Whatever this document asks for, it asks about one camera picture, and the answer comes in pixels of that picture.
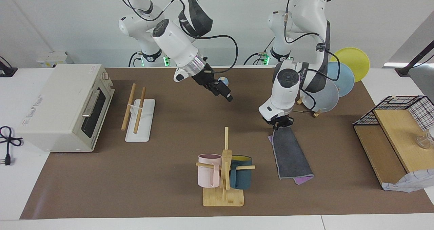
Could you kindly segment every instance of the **oven window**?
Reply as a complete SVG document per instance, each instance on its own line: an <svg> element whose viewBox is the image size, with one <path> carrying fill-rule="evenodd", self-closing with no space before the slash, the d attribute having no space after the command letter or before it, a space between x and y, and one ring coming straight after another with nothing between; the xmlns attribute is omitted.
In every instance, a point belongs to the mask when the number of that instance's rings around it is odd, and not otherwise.
<svg viewBox="0 0 434 230"><path fill-rule="evenodd" d="M99 115L101 114L102 107L104 106L104 103L105 103L104 93L101 91L100 88L98 88L98 90L100 92L99 92L98 99L96 100L95 107L93 108L93 111L90 114L90 117L86 117L84 119L84 122L82 125L82 131L89 138L92 137L93 131L96 128L96 124L98 123L98 119L99 119Z"/></svg>

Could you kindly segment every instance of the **blue plate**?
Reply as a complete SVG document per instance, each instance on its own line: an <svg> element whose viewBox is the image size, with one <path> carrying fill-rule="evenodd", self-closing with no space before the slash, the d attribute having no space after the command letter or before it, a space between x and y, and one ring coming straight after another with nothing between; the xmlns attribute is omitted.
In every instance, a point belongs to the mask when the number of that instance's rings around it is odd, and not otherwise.
<svg viewBox="0 0 434 230"><path fill-rule="evenodd" d="M327 65L327 76L335 79L338 76L338 62L329 62ZM338 88L339 97L347 95L354 86L354 74L351 69L341 62L341 73L337 81L333 81Z"/></svg>

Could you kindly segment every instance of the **toaster oven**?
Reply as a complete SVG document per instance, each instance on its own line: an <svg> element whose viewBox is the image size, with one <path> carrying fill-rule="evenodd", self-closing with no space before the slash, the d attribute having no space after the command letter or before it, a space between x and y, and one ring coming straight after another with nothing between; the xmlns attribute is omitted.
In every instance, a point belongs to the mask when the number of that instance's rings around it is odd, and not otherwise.
<svg viewBox="0 0 434 230"><path fill-rule="evenodd" d="M93 151L115 91L112 85L99 64L57 65L16 134L43 151Z"/></svg>

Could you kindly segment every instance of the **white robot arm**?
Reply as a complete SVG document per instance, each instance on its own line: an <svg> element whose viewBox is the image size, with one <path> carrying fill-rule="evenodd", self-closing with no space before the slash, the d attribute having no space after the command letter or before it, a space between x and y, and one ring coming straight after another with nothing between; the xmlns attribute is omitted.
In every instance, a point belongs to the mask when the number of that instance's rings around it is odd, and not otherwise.
<svg viewBox="0 0 434 230"><path fill-rule="evenodd" d="M276 36L274 45L270 48L270 56L280 63L274 72L271 97L259 107L259 112L274 129L293 124L293 119L288 114L292 111L299 89L316 93L326 84L327 52L330 49L330 24L324 14L326 1L330 0L289 0L288 12L273 12L269 16L270 29ZM291 51L291 39L285 38L285 31L312 35L318 43L314 63L287 60Z"/></svg>
<svg viewBox="0 0 434 230"><path fill-rule="evenodd" d="M178 17L189 34L200 37L208 33L212 27L212 20L197 0L180 2L183 4L183 10ZM151 0L127 0L127 5L133 8L136 15L127 15L119 20L121 32L138 41L145 66L163 66L164 60L160 58L162 51L148 32L164 19L163 12ZM189 40L193 42L195 39L189 37Z"/></svg>
<svg viewBox="0 0 434 230"><path fill-rule="evenodd" d="M199 50L175 23L168 19L162 20L154 28L152 37L178 66L174 76L175 82L191 77L215 96L221 94L229 102L233 100L231 90L223 81L214 78L211 66L205 62Z"/></svg>
<svg viewBox="0 0 434 230"><path fill-rule="evenodd" d="M127 0L127 2L140 16L131 14L122 17L119 20L119 29L123 34L138 41L145 66L164 66L164 60L161 58L162 51L148 32L164 19L164 14L160 14L160 7L154 5L151 0Z"/></svg>

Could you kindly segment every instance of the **mug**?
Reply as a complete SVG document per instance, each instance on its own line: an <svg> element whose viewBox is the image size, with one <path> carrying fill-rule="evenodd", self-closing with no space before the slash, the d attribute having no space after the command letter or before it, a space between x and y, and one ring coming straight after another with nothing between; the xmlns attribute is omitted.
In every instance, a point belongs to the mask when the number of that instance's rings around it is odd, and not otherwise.
<svg viewBox="0 0 434 230"><path fill-rule="evenodd" d="M199 162L214 165L214 168L198 167L197 184L201 187L213 188L220 185L221 155L200 154Z"/></svg>
<svg viewBox="0 0 434 230"><path fill-rule="evenodd" d="M237 170L238 166L251 166L252 158L244 155L234 155L231 161L231 174L229 176L231 188L248 189L252 182L252 170Z"/></svg>

